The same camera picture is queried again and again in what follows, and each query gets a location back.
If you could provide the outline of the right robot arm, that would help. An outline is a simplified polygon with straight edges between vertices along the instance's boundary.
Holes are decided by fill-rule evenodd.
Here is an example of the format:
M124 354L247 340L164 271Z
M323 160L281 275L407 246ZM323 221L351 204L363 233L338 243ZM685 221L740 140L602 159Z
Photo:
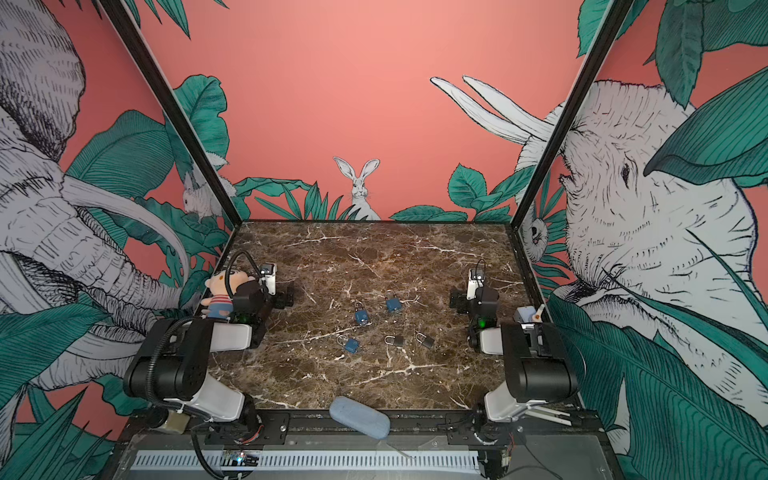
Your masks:
M568 413L549 406L579 389L557 328L543 320L544 307L517 308L513 318L498 319L499 294L491 287L452 289L449 306L469 317L468 341L476 351L500 356L504 380L483 397L487 423L515 423L524 417L576 426Z

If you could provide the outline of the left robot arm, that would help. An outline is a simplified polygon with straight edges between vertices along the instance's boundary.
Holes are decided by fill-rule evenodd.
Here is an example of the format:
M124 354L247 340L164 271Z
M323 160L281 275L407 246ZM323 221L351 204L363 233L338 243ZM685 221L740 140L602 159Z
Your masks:
M242 285L235 292L233 321L208 316L157 321L129 364L124 393L204 421L259 430L262 420L252 398L214 379L209 356L257 348L272 310L293 303L293 282L274 294Z

